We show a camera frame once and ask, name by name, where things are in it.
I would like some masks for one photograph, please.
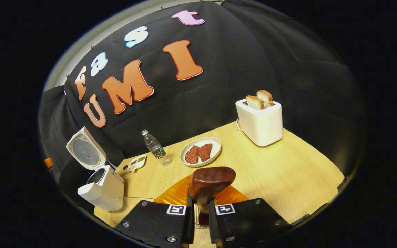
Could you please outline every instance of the open lid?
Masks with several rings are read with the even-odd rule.
[[[82,127],[65,146],[85,168],[97,171],[105,165],[106,154],[86,127]]]

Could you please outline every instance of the white plate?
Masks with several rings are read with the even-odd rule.
[[[127,170],[129,172],[133,172],[133,171],[141,168],[145,164],[145,161],[146,161],[146,155],[145,154],[143,154],[142,156],[136,157],[135,159],[130,161],[130,164],[128,165]]]
[[[198,162],[196,164],[190,164],[190,163],[186,162],[186,160],[185,160],[186,153],[192,148],[192,146],[202,147],[203,145],[209,144],[209,143],[212,144],[212,149],[211,149],[211,153],[209,154],[210,158],[208,160],[206,160],[205,162],[202,162],[202,160],[199,157]],[[213,137],[199,138],[198,140],[195,140],[195,141],[189,143],[187,146],[185,146],[185,148],[183,148],[182,152],[180,153],[180,161],[190,167],[204,166],[204,165],[207,165],[208,163],[211,163],[218,156],[221,148],[222,148],[222,144],[216,138],[213,138]]]

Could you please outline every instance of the plastic bottle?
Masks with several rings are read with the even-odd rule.
[[[142,130],[143,139],[145,140],[145,145],[150,152],[160,160],[163,166],[167,166],[171,163],[170,156],[165,152],[163,147],[160,145],[159,141],[154,138],[153,135],[148,133],[146,129]]]

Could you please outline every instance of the meat slice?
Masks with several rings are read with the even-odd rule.
[[[208,160],[209,154],[211,154],[211,150],[212,150],[212,144],[205,144],[202,147],[200,147],[198,149],[197,154],[199,155],[200,159],[202,160],[202,162],[205,162],[206,160]]]
[[[191,149],[189,149],[189,151],[186,152],[185,155],[186,162],[190,164],[197,164],[197,162],[199,161],[199,156],[197,155],[198,150],[198,146],[193,146]]]

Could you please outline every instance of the toast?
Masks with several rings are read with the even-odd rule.
[[[265,107],[266,107],[266,108],[275,105],[275,104],[274,104],[274,101],[272,100],[272,95],[271,95],[271,93],[269,93],[268,91],[265,91],[265,90],[257,91],[257,96],[258,96],[261,100],[264,101]]]
[[[263,110],[265,108],[264,101],[259,97],[246,96],[247,105],[256,110]]]

